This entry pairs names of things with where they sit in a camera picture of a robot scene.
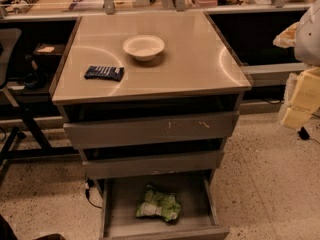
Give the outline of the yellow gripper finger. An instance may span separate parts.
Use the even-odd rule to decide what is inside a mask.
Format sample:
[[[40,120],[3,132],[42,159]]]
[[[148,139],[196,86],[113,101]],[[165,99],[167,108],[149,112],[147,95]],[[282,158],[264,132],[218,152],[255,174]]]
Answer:
[[[300,74],[290,73],[280,107],[280,124],[300,129],[319,108],[320,68],[309,68]]]
[[[291,24],[274,38],[273,44],[280,48],[294,47],[296,43],[297,27],[298,22]]]

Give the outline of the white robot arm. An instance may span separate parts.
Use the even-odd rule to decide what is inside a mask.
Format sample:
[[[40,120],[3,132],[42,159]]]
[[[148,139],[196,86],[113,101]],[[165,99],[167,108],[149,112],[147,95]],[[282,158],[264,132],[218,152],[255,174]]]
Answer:
[[[290,73],[284,103],[279,110],[280,124],[300,129],[320,108],[320,0],[273,40],[280,48],[294,48],[294,56],[307,68],[300,74]]]

